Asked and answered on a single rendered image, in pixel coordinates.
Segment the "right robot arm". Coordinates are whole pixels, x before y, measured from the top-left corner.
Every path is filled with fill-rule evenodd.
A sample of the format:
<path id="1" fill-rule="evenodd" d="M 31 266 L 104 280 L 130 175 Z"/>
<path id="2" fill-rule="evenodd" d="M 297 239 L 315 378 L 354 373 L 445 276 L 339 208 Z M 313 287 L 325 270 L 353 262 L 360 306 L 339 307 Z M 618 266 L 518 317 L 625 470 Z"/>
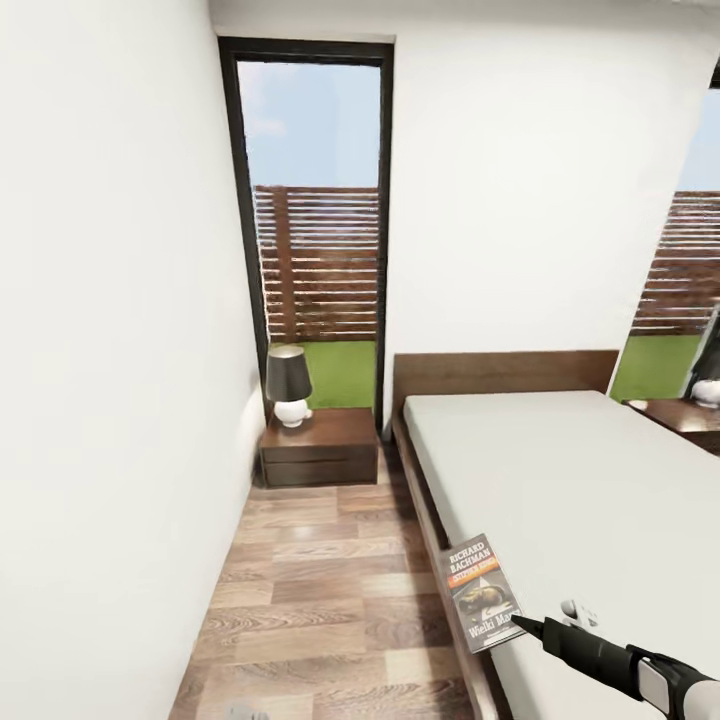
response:
<path id="1" fill-rule="evenodd" d="M 542 641 L 569 667 L 663 712 L 667 720 L 720 720 L 720 681 L 680 660 L 593 635 L 598 615 L 577 598 L 560 602 L 563 623 L 513 615 L 511 621 Z"/>

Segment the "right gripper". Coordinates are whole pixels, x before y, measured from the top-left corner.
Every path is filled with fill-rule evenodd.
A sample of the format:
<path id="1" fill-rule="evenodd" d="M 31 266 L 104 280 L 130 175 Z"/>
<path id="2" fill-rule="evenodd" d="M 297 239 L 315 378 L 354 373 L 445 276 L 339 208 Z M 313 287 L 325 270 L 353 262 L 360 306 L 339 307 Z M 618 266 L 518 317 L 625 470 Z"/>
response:
<path id="1" fill-rule="evenodd" d="M 604 680 L 600 654 L 607 640 L 588 631 L 565 625 L 556 619 L 545 617 L 544 623 L 528 617 L 513 615 L 511 621 L 542 641 L 542 648 L 562 659 L 569 667 L 592 677 L 603 685 Z"/>

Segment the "hardback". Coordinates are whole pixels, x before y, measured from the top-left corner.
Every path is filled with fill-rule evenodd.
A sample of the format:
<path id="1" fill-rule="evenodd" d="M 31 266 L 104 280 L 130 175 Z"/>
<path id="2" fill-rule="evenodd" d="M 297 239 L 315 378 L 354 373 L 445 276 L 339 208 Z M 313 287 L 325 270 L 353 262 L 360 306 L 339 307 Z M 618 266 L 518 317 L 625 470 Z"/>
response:
<path id="1" fill-rule="evenodd" d="M 525 617 L 485 533 L 439 555 L 471 655 L 526 635 L 511 621 Z"/>

